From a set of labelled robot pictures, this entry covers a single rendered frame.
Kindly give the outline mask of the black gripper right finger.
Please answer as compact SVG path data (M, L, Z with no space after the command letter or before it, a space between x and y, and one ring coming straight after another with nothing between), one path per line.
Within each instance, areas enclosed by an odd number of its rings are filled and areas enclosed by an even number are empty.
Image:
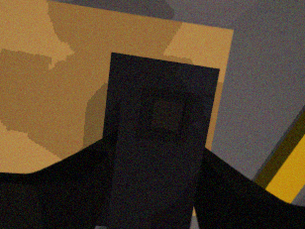
M204 147L194 198L199 229L305 229L305 207L263 189Z

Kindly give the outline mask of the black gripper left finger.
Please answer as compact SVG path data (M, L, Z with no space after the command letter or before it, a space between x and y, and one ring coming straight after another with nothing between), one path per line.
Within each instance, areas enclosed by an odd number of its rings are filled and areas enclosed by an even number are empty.
M0 172L0 229L94 229L113 180L118 130L41 171Z

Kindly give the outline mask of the yellow flat bar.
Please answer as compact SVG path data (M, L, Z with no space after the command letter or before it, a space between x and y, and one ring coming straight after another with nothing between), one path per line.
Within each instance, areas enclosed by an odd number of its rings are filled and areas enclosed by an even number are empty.
M254 183L289 203L305 185L305 111Z

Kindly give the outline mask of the tan wooden floor panel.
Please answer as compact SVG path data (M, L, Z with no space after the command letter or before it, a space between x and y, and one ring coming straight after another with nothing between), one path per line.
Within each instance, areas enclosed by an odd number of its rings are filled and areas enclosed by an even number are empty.
M111 53L219 68L211 151L233 33L52 0L0 0L0 172L38 172L102 139Z

